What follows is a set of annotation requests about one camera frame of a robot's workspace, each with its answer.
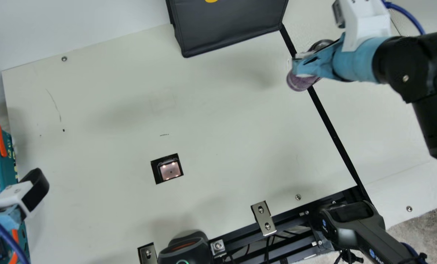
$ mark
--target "black cable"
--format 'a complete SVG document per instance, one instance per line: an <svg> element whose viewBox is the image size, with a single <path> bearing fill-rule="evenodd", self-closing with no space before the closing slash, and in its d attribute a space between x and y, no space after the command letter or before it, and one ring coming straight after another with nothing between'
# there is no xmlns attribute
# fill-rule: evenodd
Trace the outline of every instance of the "black cable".
<svg viewBox="0 0 437 264"><path fill-rule="evenodd" d="M274 235L275 237L278 237L278 238L282 238L282 239L289 239L288 237L286 237L286 236L279 236L279 235Z"/></svg>
<svg viewBox="0 0 437 264"><path fill-rule="evenodd" d="M269 264L269 240L270 237L267 238L267 242L266 242L266 254L264 255L264 261Z"/></svg>
<svg viewBox="0 0 437 264"><path fill-rule="evenodd" d="M290 234L290 235L294 235L294 236L299 235L299 234L297 234L297 233L290 232L290 231L287 231L287 230L284 230L284 233L287 233L287 234Z"/></svg>
<svg viewBox="0 0 437 264"><path fill-rule="evenodd" d="M338 264L339 261L341 261L342 253L343 253L343 252L344 252L344 251L341 251L341 253L339 254L339 257L337 257L337 259L336 259L336 261L334 262L334 264Z"/></svg>
<svg viewBox="0 0 437 264"><path fill-rule="evenodd" d="M284 25L280 28L280 34L282 35L282 38L284 39L285 44L287 45L287 49L290 52L290 55L292 58L295 57L295 54L297 51L295 50L295 46L292 43L292 40L290 39L290 36L288 35L287 30L285 29ZM334 142L334 145L336 146L339 155L341 156L342 160L346 164L347 169L349 170L350 175L356 182L357 186L359 187L362 195L364 196L364 199L366 199L368 202L371 203L371 199L368 196L367 191L365 190L364 184L361 182L359 175L357 174L357 170L354 167L354 164L350 160L349 154L347 153L346 149L344 148L344 145L342 144L341 139L337 135L336 129L334 129L334 126L331 123L331 120L329 120L329 116L326 113L326 110L324 110L323 104L319 100L318 95L316 94L316 91L311 86L308 88L308 93L311 97L311 100L313 100L314 106L318 110L319 116L321 117L324 125L326 126L326 129L329 133L329 135L332 138L332 142Z"/></svg>
<svg viewBox="0 0 437 264"><path fill-rule="evenodd" d="M230 259L232 260L232 263L233 263L233 264L236 264L235 259L233 259L233 256L230 255L229 257L230 257Z"/></svg>

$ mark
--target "metal plate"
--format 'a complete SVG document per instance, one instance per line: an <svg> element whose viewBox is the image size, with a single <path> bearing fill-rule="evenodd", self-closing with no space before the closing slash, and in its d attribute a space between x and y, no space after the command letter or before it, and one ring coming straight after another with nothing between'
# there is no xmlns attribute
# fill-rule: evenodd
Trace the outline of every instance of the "metal plate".
<svg viewBox="0 0 437 264"><path fill-rule="evenodd" d="M138 248L138 256L141 264L158 264L155 245L153 243L149 244L148 246Z"/></svg>
<svg viewBox="0 0 437 264"><path fill-rule="evenodd" d="M269 236L277 232L266 201L252 205L251 209L259 227L261 228L262 235Z"/></svg>

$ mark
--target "screw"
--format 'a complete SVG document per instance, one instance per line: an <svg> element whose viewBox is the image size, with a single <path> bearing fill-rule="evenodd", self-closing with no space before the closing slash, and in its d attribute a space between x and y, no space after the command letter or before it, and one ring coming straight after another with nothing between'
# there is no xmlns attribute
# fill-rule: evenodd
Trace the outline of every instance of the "screw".
<svg viewBox="0 0 437 264"><path fill-rule="evenodd" d="M215 249L221 249L223 246L222 246L222 244L220 243L220 242L216 242L215 244L214 244L214 248Z"/></svg>

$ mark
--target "black fabric box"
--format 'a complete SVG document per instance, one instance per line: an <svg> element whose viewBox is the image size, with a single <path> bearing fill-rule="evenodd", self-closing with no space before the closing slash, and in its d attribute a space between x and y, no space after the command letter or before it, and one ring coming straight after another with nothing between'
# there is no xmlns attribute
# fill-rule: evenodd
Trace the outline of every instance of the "black fabric box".
<svg viewBox="0 0 437 264"><path fill-rule="evenodd" d="M184 57L279 30L288 0L166 0Z"/></svg>

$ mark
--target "white table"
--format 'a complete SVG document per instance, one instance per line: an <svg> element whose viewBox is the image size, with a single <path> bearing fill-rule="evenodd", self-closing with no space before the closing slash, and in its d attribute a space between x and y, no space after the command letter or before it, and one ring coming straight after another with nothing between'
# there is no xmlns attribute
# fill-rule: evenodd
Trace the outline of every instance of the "white table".
<svg viewBox="0 0 437 264"><path fill-rule="evenodd" d="M340 35L330 8L301 5L284 18L298 51ZM163 25L4 71L19 171L51 184L27 221L33 263L138 263L178 232L252 224L257 202L275 215L354 186L309 95L287 88L289 59L278 32L184 59ZM317 92L388 226L437 207L410 106L381 85ZM184 176L156 185L150 161L174 153Z"/></svg>

